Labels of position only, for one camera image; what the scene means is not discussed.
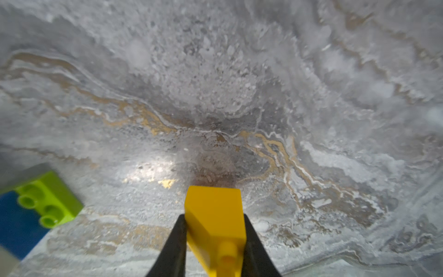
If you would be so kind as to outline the cream small lego brick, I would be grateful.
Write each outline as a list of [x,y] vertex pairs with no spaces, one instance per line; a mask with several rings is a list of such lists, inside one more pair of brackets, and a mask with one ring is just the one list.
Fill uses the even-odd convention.
[[17,257],[0,247],[0,277],[7,277],[19,264]]

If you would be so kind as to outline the yellow lego brick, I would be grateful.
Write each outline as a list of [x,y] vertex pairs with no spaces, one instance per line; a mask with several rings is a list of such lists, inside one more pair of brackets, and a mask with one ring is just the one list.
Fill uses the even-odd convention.
[[191,186],[184,208],[188,245],[208,276],[241,276],[246,245],[241,191]]

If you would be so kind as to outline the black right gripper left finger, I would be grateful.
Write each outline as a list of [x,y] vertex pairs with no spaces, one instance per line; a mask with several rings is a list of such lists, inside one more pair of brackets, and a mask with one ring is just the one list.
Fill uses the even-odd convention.
[[163,249],[146,277],[184,277],[187,250],[185,215],[178,217]]

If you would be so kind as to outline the lime long lego brick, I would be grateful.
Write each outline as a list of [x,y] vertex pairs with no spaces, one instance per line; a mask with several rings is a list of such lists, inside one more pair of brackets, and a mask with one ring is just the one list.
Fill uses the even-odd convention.
[[37,212],[39,224],[47,229],[73,221],[84,208],[53,170],[1,188],[1,195],[9,192],[17,195],[16,202],[21,208]]

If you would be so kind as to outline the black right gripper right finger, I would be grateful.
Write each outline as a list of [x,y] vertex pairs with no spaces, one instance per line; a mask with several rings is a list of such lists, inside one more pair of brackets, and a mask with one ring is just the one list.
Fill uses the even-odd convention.
[[246,245],[241,277],[281,277],[246,214],[244,220]]

